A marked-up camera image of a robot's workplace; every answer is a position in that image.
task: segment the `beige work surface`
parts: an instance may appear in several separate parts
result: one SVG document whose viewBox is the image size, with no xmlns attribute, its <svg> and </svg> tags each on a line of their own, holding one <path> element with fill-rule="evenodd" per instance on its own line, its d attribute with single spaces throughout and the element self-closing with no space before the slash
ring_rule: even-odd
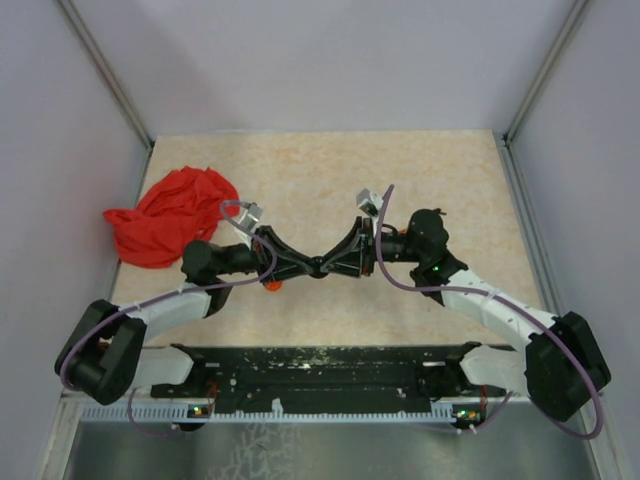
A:
<svg viewBox="0 0 640 480">
<path fill-rule="evenodd" d="M 156 143 L 146 192 L 173 169 L 211 167 L 242 200 L 263 209 L 293 248 L 322 255 L 361 212 L 364 187 L 396 188 L 386 223 L 406 226 L 420 208 L 447 213 L 449 248 L 489 283 L 538 306 L 514 208 L 490 131 L 400 131 L 168 136 Z M 221 222 L 212 240 L 239 242 Z M 390 265 L 411 283 L 410 265 Z M 179 286 L 180 262 L 165 270 L 122 265 L 114 301 L 141 301 Z M 329 275 L 284 283 L 275 293 L 235 288 L 218 314 L 156 338 L 155 345 L 416 345 L 501 340 L 474 321 L 418 293 L 401 291 L 376 272 L 369 278 Z"/>
</svg>

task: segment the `red fabric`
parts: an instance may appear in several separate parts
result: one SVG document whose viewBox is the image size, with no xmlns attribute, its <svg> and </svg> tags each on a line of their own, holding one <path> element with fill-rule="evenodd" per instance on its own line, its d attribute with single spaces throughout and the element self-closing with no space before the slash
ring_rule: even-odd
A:
<svg viewBox="0 0 640 480">
<path fill-rule="evenodd" d="M 223 218 L 220 204 L 237 199 L 234 186 L 218 172 L 184 167 L 151 187 L 135 210 L 107 210 L 104 218 L 113 225 L 123 262 L 164 268 L 182 256 L 191 240 L 210 240 Z M 238 207 L 227 212 L 235 216 Z"/>
</svg>

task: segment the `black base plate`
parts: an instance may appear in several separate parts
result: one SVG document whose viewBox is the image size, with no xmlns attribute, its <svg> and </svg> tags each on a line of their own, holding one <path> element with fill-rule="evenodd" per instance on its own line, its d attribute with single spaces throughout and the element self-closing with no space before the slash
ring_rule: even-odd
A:
<svg viewBox="0 0 640 480">
<path fill-rule="evenodd" d="M 287 413 L 429 412 L 436 398 L 420 382 L 459 346 L 189 348 L 200 357 L 182 385 L 156 385 L 154 398 L 205 398 L 216 391 L 216 412 L 271 412 L 279 399 Z M 490 389 L 489 395 L 503 393 Z M 477 396 L 458 386 L 437 397 Z"/>
</svg>

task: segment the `white wall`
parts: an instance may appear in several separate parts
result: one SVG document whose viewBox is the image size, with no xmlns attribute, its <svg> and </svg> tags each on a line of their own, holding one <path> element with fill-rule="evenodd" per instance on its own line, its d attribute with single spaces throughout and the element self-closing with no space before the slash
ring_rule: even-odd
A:
<svg viewBox="0 0 640 480">
<path fill-rule="evenodd" d="M 493 128 L 572 0 L 75 0 L 152 135 Z"/>
<path fill-rule="evenodd" d="M 130 205 L 145 152 L 52 1 L 0 15 L 0 471 L 33 478 L 53 362 L 116 265 L 101 212 Z"/>
<path fill-rule="evenodd" d="M 637 0 L 593 2 L 515 148 L 563 302 L 590 321 L 612 370 L 607 397 L 636 477 L 639 18 Z"/>
</svg>

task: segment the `orange component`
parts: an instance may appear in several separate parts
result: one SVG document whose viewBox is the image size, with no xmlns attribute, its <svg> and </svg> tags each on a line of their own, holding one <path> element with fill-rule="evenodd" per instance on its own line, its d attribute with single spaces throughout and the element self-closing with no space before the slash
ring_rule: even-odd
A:
<svg viewBox="0 0 640 480">
<path fill-rule="evenodd" d="M 282 287 L 282 282 L 269 282 L 264 284 L 264 288 L 266 288 L 270 292 L 280 290 L 280 287 Z"/>
</svg>

